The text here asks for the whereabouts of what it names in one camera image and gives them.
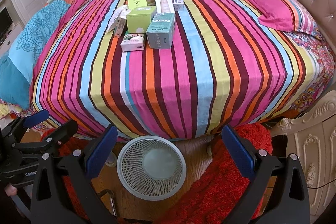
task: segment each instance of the green box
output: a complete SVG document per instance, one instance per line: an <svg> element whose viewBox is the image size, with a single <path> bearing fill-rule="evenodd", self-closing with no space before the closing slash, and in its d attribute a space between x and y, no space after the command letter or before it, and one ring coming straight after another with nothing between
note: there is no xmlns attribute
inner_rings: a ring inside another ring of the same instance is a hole
<svg viewBox="0 0 336 224"><path fill-rule="evenodd" d="M175 31L175 13L157 13L147 29L150 48L171 48Z"/></svg>
<svg viewBox="0 0 336 224"><path fill-rule="evenodd" d="M135 8L126 16L128 32L145 33L155 15L156 6Z"/></svg>
<svg viewBox="0 0 336 224"><path fill-rule="evenodd" d="M128 0L128 8L130 10L144 6L147 6L147 0Z"/></svg>

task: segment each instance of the basket rim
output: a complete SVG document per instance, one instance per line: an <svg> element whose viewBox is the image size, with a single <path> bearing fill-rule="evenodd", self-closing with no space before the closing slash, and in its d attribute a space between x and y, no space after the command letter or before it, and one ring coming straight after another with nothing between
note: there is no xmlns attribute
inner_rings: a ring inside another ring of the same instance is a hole
<svg viewBox="0 0 336 224"><path fill-rule="evenodd" d="M165 143L166 145L170 146L174 152L178 155L180 161L181 161L181 165L182 165L182 173L181 173L181 177L179 182L177 183L176 187L174 189L172 189L170 192L164 194L164 195L159 195L159 196L147 196L144 194L141 194L137 191L135 191L133 188L131 188L128 183L126 182L124 175L121 171L121 163L122 163L122 158L124 157L126 151L128 150L128 148L130 146L132 146L134 143L140 142L140 141L144 141L144 140L158 140L161 141L163 143ZM130 140L128 143L126 143L126 145L122 148L122 150L120 151L119 155L118 155L118 159L117 159L117 173L118 173L118 177L119 180L121 181L122 185L125 187L125 189L127 191L129 191L132 195L144 199L144 200L151 200L151 201L156 201L156 200L164 200L166 198L170 198L171 196L175 195L179 189L181 189L185 178L186 178L186 163L185 163L185 159L181 153L181 151L177 148L177 146L175 144L173 144L171 141L164 139L162 137L159 136L140 136L137 137L133 140Z"/></svg>

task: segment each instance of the blue gripper pad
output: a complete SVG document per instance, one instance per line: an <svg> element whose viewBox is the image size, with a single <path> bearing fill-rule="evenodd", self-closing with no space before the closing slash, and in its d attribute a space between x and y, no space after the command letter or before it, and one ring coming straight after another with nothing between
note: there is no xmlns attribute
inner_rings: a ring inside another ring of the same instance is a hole
<svg viewBox="0 0 336 224"><path fill-rule="evenodd" d="M31 116L26 117L22 126L24 128L33 128L34 126L37 126L39 123L44 122L48 118L49 118L49 112L44 109L40 112L37 112Z"/></svg>
<svg viewBox="0 0 336 224"><path fill-rule="evenodd" d="M86 163L85 176L88 179L98 177L104 163L115 146L118 138L118 130L115 126L109 125L104 133L95 140L91 140L84 150Z"/></svg>
<svg viewBox="0 0 336 224"><path fill-rule="evenodd" d="M244 140L238 136L231 126L223 127L222 140L231 158L235 162L240 174L252 181L255 177L255 160L251 153L244 147L240 139Z"/></svg>

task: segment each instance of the tv screen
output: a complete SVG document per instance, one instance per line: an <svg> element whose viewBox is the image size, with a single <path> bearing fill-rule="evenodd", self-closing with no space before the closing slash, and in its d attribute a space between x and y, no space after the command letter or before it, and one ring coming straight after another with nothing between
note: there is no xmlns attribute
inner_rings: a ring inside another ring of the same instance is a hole
<svg viewBox="0 0 336 224"><path fill-rule="evenodd" d="M0 38L3 37L12 23L13 21L9 16L7 9L3 9L0 12Z"/></svg>

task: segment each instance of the wooden floor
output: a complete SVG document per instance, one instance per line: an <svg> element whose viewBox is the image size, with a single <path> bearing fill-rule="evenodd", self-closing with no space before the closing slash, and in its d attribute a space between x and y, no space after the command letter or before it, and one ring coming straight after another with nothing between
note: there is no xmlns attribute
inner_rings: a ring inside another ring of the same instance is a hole
<svg viewBox="0 0 336 224"><path fill-rule="evenodd" d="M118 178L117 169L104 166L99 177L92 180L92 184L97 192L103 189L110 189L115 194L115 203L118 217L142 220L155 220L166 210L173 206L189 190L191 184L198 180L211 162L211 157L207 154L206 148L213 136L205 136L193 140L178 141L175 145L182 152L186 165L187 176L182 188L171 198L162 201L146 201L130 194L121 184ZM26 133L23 142L39 141L40 135L30 131ZM113 149L116 155L119 154L124 144L117 143ZM274 179L270 180L269 187L274 185ZM264 195L262 211L268 202L272 189L267 189ZM108 196L102 198L105 206L110 210L110 201Z"/></svg>

